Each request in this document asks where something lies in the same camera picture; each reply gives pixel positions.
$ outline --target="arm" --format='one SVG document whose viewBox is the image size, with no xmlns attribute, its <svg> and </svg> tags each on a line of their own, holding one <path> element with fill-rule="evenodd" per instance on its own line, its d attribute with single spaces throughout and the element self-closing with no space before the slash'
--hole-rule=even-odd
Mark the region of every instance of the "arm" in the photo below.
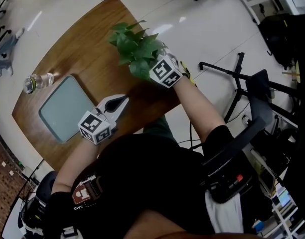
<svg viewBox="0 0 305 239">
<path fill-rule="evenodd" d="M 52 194 L 59 191 L 70 192 L 77 176 L 96 160 L 98 153 L 99 145 L 94 145 L 83 138 L 59 170 Z"/>
<path fill-rule="evenodd" d="M 173 88 L 201 142 L 205 142 L 216 127 L 226 124 L 212 103 L 187 77 L 182 77 Z"/>
</svg>

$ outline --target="white cloth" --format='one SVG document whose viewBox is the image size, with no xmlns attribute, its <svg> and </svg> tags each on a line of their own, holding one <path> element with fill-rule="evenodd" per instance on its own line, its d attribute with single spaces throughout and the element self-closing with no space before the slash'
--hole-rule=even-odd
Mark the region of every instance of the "white cloth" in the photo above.
<svg viewBox="0 0 305 239">
<path fill-rule="evenodd" d="M 224 204 L 216 203 L 210 192 L 205 193 L 206 207 L 215 233 L 243 233 L 240 194 Z"/>
</svg>

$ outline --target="black bag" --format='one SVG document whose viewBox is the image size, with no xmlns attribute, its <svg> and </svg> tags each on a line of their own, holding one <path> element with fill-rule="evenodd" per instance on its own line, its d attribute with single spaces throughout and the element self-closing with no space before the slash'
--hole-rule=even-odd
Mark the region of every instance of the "black bag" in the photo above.
<svg viewBox="0 0 305 239">
<path fill-rule="evenodd" d="M 276 61 L 285 69 L 292 66 L 294 45 L 288 30 L 288 14 L 266 17 L 259 25 L 259 30 Z"/>
</svg>

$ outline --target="wooden table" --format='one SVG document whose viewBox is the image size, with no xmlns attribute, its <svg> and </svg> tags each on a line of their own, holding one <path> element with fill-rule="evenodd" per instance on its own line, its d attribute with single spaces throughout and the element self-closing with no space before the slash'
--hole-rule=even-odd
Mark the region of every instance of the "wooden table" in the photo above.
<svg viewBox="0 0 305 239">
<path fill-rule="evenodd" d="M 65 144 L 58 143 L 38 110 L 67 75 L 77 79 L 95 105 L 110 95 L 129 96 L 128 106 L 117 122 L 119 130 L 103 146 L 136 132 L 179 104 L 173 89 L 144 82 L 131 75 L 127 66 L 118 66 L 117 49 L 107 42 L 111 27 L 118 22 L 136 22 L 120 0 L 105 0 L 89 11 L 61 36 L 34 71 L 59 74 L 54 84 L 30 95 L 22 92 L 17 100 L 12 113 L 16 123 L 55 170 L 61 168 L 82 137 L 78 133 Z"/>
</svg>

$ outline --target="water bottle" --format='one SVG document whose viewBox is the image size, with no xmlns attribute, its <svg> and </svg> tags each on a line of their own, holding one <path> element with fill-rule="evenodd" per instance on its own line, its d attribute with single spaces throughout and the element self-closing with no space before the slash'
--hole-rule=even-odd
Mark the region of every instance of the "water bottle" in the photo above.
<svg viewBox="0 0 305 239">
<path fill-rule="evenodd" d="M 36 89 L 46 88 L 54 82 L 54 75 L 46 73 L 43 75 L 32 74 L 23 83 L 23 90 L 27 94 L 33 93 Z"/>
</svg>

